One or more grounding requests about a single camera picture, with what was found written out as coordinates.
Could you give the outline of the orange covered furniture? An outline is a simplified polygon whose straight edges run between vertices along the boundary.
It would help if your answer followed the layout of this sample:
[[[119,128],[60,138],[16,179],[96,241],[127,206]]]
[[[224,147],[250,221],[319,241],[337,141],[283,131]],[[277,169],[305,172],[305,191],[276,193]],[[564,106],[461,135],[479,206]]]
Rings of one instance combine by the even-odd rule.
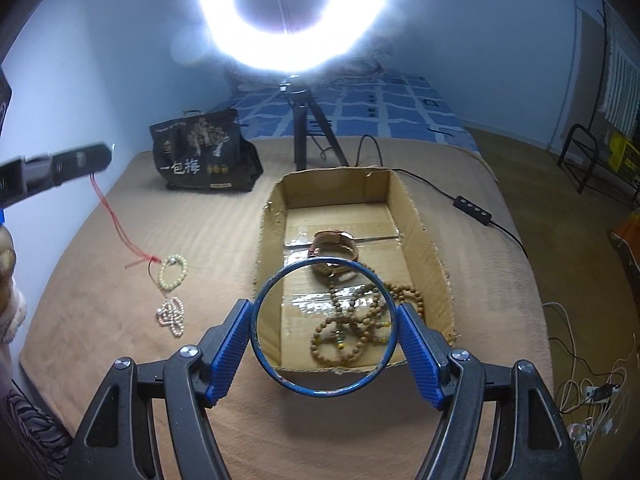
[[[639,288],[640,214],[638,208],[617,228],[608,230],[608,240],[620,256],[631,286]]]

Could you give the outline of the white knitted garment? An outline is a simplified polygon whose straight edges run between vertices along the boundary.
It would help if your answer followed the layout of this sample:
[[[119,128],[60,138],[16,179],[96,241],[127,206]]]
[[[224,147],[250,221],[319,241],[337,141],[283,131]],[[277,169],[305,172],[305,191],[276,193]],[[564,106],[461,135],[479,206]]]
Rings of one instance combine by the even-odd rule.
[[[605,5],[605,87],[599,110],[624,136],[634,135],[639,114],[639,39],[622,14]]]

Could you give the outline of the cardboard box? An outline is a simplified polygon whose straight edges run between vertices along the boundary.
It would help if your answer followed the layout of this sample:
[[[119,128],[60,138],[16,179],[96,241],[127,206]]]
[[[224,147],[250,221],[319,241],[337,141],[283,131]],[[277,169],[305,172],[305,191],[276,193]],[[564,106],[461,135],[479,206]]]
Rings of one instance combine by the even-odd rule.
[[[395,326],[386,297],[406,302],[448,344],[457,333],[449,278],[396,172],[292,172],[264,210],[256,285],[276,281],[257,315],[257,340],[279,373],[368,372]]]

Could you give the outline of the blue patterned bedsheet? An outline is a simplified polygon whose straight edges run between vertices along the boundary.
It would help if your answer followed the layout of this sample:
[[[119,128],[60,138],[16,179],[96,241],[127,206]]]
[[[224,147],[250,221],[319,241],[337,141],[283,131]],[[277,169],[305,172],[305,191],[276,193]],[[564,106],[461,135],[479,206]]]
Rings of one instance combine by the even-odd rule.
[[[426,141],[478,154],[472,134],[422,76],[397,70],[375,77],[319,84],[312,95],[338,136]],[[292,100],[273,88],[237,93],[212,108],[234,108],[247,139],[294,134]]]

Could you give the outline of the yellow box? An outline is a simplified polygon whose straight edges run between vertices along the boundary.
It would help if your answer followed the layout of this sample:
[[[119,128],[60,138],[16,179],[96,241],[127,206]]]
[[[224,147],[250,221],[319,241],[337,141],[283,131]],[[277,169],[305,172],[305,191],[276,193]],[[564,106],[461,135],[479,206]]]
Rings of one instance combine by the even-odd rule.
[[[614,171],[626,171],[632,174],[639,171],[639,151],[623,133],[613,130],[608,148],[611,152],[608,164]]]

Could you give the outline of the black clothes rack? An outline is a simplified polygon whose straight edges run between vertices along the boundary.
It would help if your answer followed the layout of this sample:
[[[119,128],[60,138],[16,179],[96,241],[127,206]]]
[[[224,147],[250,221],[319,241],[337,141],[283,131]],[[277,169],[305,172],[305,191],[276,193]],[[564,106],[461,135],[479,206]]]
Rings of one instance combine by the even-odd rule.
[[[608,0],[576,14],[570,106],[556,164],[577,193],[639,205],[639,37]]]

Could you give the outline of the black tripod stand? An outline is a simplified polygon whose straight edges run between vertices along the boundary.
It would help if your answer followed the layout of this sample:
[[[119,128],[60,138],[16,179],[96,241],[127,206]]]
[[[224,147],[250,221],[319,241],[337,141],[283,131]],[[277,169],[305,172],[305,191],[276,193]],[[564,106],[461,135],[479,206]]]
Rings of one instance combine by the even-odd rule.
[[[295,168],[307,169],[308,140],[316,136],[323,136],[340,165],[348,167],[349,162],[337,141],[329,119],[306,81],[297,75],[289,76],[280,84],[280,92],[292,108]]]

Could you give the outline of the black snack bag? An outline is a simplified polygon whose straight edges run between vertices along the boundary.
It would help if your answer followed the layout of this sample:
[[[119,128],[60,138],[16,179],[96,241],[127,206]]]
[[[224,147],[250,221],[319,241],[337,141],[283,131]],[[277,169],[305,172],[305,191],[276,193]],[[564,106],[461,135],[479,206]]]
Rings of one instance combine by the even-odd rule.
[[[150,127],[154,166],[174,190],[250,192],[264,173],[234,108]]]

